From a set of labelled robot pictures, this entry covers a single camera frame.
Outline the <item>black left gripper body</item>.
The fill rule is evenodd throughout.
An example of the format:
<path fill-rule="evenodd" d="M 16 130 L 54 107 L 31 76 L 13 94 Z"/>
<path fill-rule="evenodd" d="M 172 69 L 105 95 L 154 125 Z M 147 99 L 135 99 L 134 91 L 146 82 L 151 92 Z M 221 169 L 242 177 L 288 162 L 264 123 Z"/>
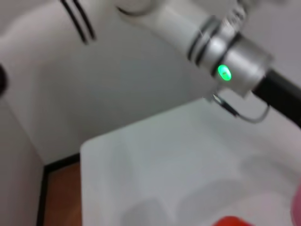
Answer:
<path fill-rule="evenodd" d="M 269 70 L 252 93 L 295 125 L 301 126 L 301 88 L 277 71 Z"/>

